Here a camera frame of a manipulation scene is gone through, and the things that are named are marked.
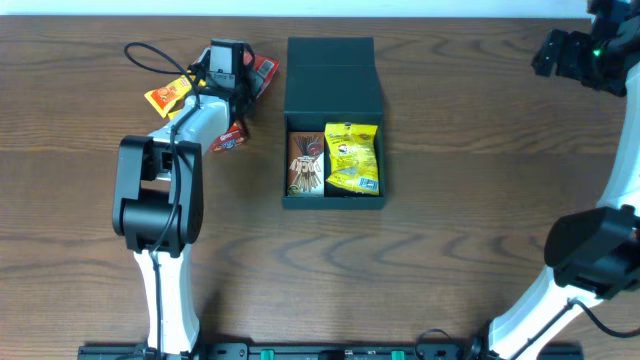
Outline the brown Pocky box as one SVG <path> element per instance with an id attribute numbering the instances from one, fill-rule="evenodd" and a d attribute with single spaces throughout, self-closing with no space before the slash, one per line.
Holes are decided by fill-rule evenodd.
<path id="1" fill-rule="evenodd" d="M 290 132 L 286 195 L 324 196 L 324 138 L 322 132 Z"/>

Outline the black gift box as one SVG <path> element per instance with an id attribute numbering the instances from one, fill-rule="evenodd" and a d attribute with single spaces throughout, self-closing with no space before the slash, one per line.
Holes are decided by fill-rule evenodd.
<path id="1" fill-rule="evenodd" d="M 378 210 L 386 203 L 384 100 L 372 38 L 288 40 L 284 103 L 284 159 L 289 166 L 300 151 L 293 135 L 318 135 L 328 123 L 375 125 L 373 144 L 379 171 L 377 195 L 358 194 L 332 184 L 320 196 L 289 192 L 295 174 L 286 168 L 282 206 L 296 210 Z"/>

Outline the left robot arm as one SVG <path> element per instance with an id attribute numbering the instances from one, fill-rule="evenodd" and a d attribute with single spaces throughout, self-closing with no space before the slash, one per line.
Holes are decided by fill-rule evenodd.
<path id="1" fill-rule="evenodd" d="M 256 62 L 249 44 L 213 40 L 194 63 L 174 66 L 174 82 L 149 92 L 166 124 L 120 142 L 112 224 L 141 271 L 150 323 L 132 359 L 196 355 L 191 260 L 204 218 L 203 157 L 253 109 Z"/>

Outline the yellow snack bag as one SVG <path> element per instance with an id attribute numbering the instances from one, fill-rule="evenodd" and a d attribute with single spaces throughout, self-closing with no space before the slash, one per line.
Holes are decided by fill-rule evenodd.
<path id="1" fill-rule="evenodd" d="M 329 148 L 330 175 L 326 181 L 343 190 L 379 194 L 379 170 L 374 140 L 378 126 L 355 123 L 327 123 L 325 140 Z"/>

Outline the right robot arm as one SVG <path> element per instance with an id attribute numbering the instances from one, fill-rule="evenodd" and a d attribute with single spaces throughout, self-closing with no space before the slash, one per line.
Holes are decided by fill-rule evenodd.
<path id="1" fill-rule="evenodd" d="M 518 301 L 489 321 L 464 350 L 465 359 L 539 359 L 547 344 L 584 314 L 619 339 L 593 307 L 639 288 L 639 4 L 589 0 L 590 32 L 550 31 L 531 66 L 626 101 L 620 142 L 595 208 L 559 218 L 544 248 L 545 265 Z"/>

